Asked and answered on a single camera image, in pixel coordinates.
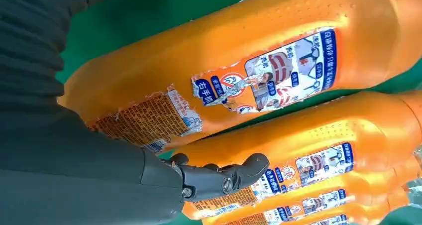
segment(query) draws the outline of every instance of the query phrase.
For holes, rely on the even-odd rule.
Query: green surface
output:
[[[62,82],[89,59],[151,36],[171,27],[199,18],[240,0],[106,0],[77,15],[63,53],[65,70],[57,75]],[[422,81],[422,63],[405,74],[370,90],[386,93],[414,89]],[[305,100],[283,110],[262,116],[252,122],[263,121],[298,111],[355,91],[335,91]],[[180,216],[172,225],[194,225]]]

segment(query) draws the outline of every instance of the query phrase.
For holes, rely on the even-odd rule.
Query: printed label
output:
[[[154,152],[161,152],[172,136],[202,131],[199,115],[176,90],[155,93],[115,114],[88,122],[87,126],[113,139],[148,146]]]
[[[316,223],[313,223],[311,225],[347,225],[347,216],[342,214],[339,216],[335,216],[329,219],[325,219]]]
[[[193,204],[197,209],[195,216],[207,218],[228,213],[247,205],[252,205],[256,201],[257,200],[252,189],[247,187],[240,190],[238,193],[215,199],[194,202]]]
[[[263,215],[269,225],[298,221],[311,214],[341,206],[347,203],[347,200],[346,191],[340,189],[305,199],[300,205],[290,205],[266,211]]]
[[[336,47],[335,29],[316,30],[234,66],[193,77],[194,96],[205,106],[225,105],[238,113],[283,108],[332,87]]]
[[[352,145],[347,142],[342,143],[309,156],[282,163],[280,166],[275,163],[273,168],[269,168],[249,188],[222,198],[200,201],[194,203],[194,205],[198,214],[203,217],[212,217],[217,213],[224,213],[224,210],[219,209],[229,205],[236,204],[239,207],[252,205],[276,194],[287,193],[347,173],[353,170],[353,162]],[[298,220],[312,213],[337,207],[347,202],[346,191],[340,189],[315,198],[308,198],[297,204],[277,208],[277,213],[269,211],[260,218],[266,217],[268,218],[265,220],[266,222],[274,223],[279,220],[285,222]],[[247,219],[248,221],[256,221],[258,217],[253,219],[248,217]]]
[[[274,164],[251,186],[258,201],[278,193],[286,193],[353,169],[350,143],[343,143],[323,151],[301,157],[294,164]]]
[[[168,96],[173,103],[173,106],[177,110],[180,118],[182,118],[186,127],[188,128],[181,136],[201,132],[202,120],[199,115],[189,108],[188,102],[182,98],[182,96],[176,91],[172,90],[168,92]]]
[[[149,149],[153,153],[158,153],[164,150],[164,147],[166,146],[167,142],[163,139],[158,140],[156,142],[152,142],[145,147]]]

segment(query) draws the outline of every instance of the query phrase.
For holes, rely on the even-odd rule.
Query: fabric sleeve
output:
[[[0,0],[0,224],[157,224],[182,178],[57,104],[72,15],[89,0]]]

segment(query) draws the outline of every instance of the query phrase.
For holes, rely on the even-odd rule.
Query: cartoon illustration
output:
[[[324,209],[336,207],[337,201],[339,200],[338,192],[331,192],[322,195],[319,198],[309,198],[302,202],[305,214],[311,214]]]
[[[322,220],[322,221],[313,223],[311,225],[339,225],[339,224],[342,224],[341,218],[340,218],[340,216],[337,216],[337,217],[333,217],[333,218],[330,218],[330,219],[326,219],[326,220]]]
[[[299,73],[304,76],[309,76],[312,69],[317,64],[319,49],[315,49],[314,44],[311,41],[302,39],[296,42],[295,52],[299,59]]]
[[[342,159],[341,148],[329,148],[320,153],[298,159],[296,166],[300,173],[302,186],[317,182],[318,179],[321,179],[321,174],[325,173],[326,166],[328,166],[328,169],[339,167],[340,164],[344,163]]]
[[[279,84],[290,78],[293,71],[292,60],[287,58],[283,52],[271,54],[268,56],[273,73],[275,75],[275,84]]]
[[[324,200],[322,198],[310,198],[302,202],[306,215],[314,213],[324,208]]]
[[[274,53],[267,56],[260,56],[246,62],[246,73],[248,76],[264,73],[264,78],[260,84],[274,81],[279,84],[290,78],[293,71],[292,59],[288,59],[283,52]]]
[[[317,72],[316,70],[314,70],[316,67],[322,70],[323,67],[323,64],[321,62],[317,62],[320,56],[320,51],[318,48],[314,47],[313,42],[306,39],[302,39],[296,42],[295,52],[296,56],[299,59],[299,73],[304,76],[308,76],[312,79],[315,79],[313,85],[308,85],[304,88],[304,90],[307,92],[307,96],[310,96],[311,94],[319,91],[319,87],[321,86],[321,83],[318,80],[319,77],[317,75]]]

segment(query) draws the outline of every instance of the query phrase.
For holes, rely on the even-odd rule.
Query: bottle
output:
[[[422,0],[245,0],[88,62],[59,103],[92,130],[172,149],[406,71],[421,14]]]
[[[385,171],[422,144],[422,91],[359,92],[179,148],[189,164],[223,167],[263,153],[270,168],[254,185],[224,198],[186,203],[191,219],[230,212],[350,171]]]
[[[390,192],[422,175],[420,162],[420,157],[415,155],[386,172],[352,171],[291,193],[273,196],[255,207],[246,206],[231,213],[203,219],[203,224],[247,225],[254,221],[255,224],[274,225],[299,221],[347,203],[364,206],[380,204],[387,200]]]
[[[338,208],[316,213],[300,221],[289,222],[290,225],[378,225],[385,216],[401,207],[409,205],[408,194],[403,188],[398,188],[389,194],[387,201],[373,206],[363,206],[357,203],[346,204]]]

